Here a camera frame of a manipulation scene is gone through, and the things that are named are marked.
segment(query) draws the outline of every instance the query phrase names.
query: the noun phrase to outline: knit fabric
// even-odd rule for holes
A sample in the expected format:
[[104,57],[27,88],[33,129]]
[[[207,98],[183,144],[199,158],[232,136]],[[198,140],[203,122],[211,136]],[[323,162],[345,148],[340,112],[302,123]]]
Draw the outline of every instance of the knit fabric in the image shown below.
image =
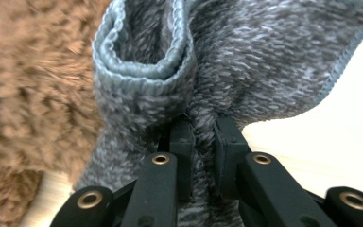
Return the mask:
[[191,119],[193,193],[178,226],[241,226],[216,195],[214,123],[291,117],[330,92],[363,38],[363,1],[114,0],[93,43],[105,130],[78,188],[136,179],[162,128]]

